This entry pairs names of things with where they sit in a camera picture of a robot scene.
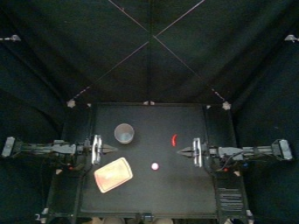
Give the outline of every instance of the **black fabric enclosure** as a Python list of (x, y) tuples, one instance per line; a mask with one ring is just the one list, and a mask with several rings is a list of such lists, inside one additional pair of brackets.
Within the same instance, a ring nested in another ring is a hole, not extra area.
[[(237, 136), (229, 142), (258, 146), (283, 138), (298, 158), (298, 77), (297, 0), (0, 2), (0, 149), (7, 137), (85, 141), (101, 130), (89, 126), (97, 105), (130, 111), (129, 105), (221, 108), (229, 102)], [(133, 114), (141, 121), (143, 112)], [(215, 130), (222, 127), (226, 132), (222, 122)], [(53, 183), (43, 163), (2, 159), (0, 223), (34, 223), (42, 212)], [(298, 223), (298, 171), (297, 160), (250, 164), (257, 223)]]

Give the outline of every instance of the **red object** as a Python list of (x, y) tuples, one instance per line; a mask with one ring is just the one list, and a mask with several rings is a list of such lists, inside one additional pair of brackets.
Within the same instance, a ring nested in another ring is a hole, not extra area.
[(175, 135), (173, 135), (173, 147), (175, 147), (177, 146), (177, 137), (178, 137), (178, 135), (175, 134)]

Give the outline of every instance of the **cable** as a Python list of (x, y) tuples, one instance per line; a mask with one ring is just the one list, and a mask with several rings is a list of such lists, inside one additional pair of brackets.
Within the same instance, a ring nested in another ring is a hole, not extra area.
[(243, 154), (243, 151), (241, 151), (239, 153), (237, 153), (237, 154), (234, 154), (234, 155), (231, 155), (231, 156), (229, 157), (229, 160), (227, 160), (226, 164), (219, 168), (219, 171), (223, 170), (223, 169), (226, 168), (226, 166), (227, 166), (230, 160), (231, 160), (235, 156), (238, 156), (239, 154)]

